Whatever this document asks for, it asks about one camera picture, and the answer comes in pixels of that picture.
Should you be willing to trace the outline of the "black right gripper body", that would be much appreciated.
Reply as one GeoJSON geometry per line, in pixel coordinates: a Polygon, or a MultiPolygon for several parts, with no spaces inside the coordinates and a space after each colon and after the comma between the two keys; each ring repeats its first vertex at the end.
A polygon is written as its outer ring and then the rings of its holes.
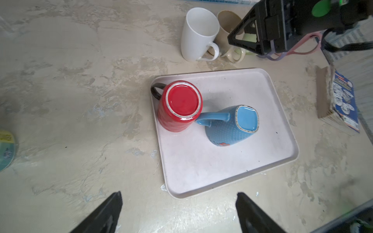
{"type": "Polygon", "coordinates": [[[340,1],[264,1],[263,54],[287,52],[307,34],[342,27],[340,1]]]}

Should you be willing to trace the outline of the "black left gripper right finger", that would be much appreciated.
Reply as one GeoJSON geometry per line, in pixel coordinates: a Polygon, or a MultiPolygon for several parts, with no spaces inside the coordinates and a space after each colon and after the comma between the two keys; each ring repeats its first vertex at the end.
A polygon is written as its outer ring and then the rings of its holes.
{"type": "Polygon", "coordinates": [[[272,218],[243,192],[237,194],[236,209],[243,233],[285,233],[272,218]]]}

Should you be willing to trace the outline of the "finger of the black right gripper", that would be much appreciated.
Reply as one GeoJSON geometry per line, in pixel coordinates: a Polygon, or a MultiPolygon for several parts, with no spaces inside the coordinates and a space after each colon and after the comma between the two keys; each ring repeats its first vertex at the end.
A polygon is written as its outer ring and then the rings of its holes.
{"type": "Polygon", "coordinates": [[[236,38],[228,38],[230,45],[249,50],[257,55],[264,55],[264,50],[259,42],[253,43],[236,38]]]}
{"type": "Polygon", "coordinates": [[[263,20],[263,6],[264,1],[256,3],[247,15],[242,19],[236,28],[229,34],[228,38],[236,38],[237,35],[244,32],[244,34],[256,34],[257,42],[259,42],[259,33],[261,32],[261,21],[263,20]]]}

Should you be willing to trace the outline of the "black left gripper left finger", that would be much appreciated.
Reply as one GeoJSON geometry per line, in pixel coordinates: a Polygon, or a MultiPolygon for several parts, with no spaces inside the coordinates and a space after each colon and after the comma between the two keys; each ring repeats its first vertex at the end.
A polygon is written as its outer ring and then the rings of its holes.
{"type": "Polygon", "coordinates": [[[122,205],[121,192],[114,192],[71,233],[114,233],[122,205]]]}

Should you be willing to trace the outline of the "white mug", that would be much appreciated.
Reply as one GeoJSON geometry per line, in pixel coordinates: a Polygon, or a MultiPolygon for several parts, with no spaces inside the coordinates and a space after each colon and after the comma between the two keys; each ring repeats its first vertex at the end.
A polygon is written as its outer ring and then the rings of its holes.
{"type": "Polygon", "coordinates": [[[214,40],[219,31],[219,21],[212,12],[200,7],[190,9],[181,37],[183,58],[189,62],[216,60],[220,49],[214,40]]]}

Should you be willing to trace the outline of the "blue polka dot mug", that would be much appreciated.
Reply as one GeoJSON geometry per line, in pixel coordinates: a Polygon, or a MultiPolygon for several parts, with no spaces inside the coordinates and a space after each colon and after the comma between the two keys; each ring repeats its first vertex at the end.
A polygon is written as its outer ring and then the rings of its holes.
{"type": "Polygon", "coordinates": [[[258,112],[246,105],[230,106],[218,112],[201,113],[196,123],[205,126],[209,141],[226,147],[241,142],[259,129],[258,112]]]}

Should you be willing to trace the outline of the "red mug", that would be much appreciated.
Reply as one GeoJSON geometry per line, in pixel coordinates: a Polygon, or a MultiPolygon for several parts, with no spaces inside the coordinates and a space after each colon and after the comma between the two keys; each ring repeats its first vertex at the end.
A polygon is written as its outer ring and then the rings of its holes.
{"type": "Polygon", "coordinates": [[[159,100],[158,121],[170,132],[185,130],[202,112],[202,94],[190,82],[155,83],[151,86],[151,94],[159,100]]]}

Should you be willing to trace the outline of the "green mug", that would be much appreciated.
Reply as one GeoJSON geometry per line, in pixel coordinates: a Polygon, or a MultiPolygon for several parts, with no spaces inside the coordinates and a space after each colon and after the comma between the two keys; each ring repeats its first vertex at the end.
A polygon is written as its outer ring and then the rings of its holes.
{"type": "MultiPolygon", "coordinates": [[[[256,34],[244,34],[243,40],[248,41],[248,42],[256,43],[257,42],[257,35],[256,34]]],[[[255,53],[253,53],[249,50],[245,50],[245,51],[246,51],[246,55],[255,55],[255,53]]]]}

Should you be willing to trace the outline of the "purple mug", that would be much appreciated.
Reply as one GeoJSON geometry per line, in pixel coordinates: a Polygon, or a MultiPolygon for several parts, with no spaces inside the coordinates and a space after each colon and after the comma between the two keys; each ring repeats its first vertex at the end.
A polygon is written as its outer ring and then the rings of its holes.
{"type": "Polygon", "coordinates": [[[275,42],[274,42],[274,40],[270,41],[270,45],[271,45],[271,51],[268,54],[257,55],[257,57],[259,57],[261,59],[268,59],[268,60],[271,60],[271,61],[280,61],[287,55],[287,52],[283,52],[283,53],[276,53],[275,52],[275,42]]]}

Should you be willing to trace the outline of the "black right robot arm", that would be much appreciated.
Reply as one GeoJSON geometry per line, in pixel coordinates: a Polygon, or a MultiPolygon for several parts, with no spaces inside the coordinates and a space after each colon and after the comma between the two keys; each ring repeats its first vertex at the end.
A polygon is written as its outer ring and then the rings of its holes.
{"type": "Polygon", "coordinates": [[[328,52],[371,50],[372,42],[336,47],[326,36],[354,28],[373,14],[372,1],[259,1],[229,34],[230,45],[257,55],[289,52],[306,35],[323,32],[328,52]]]}

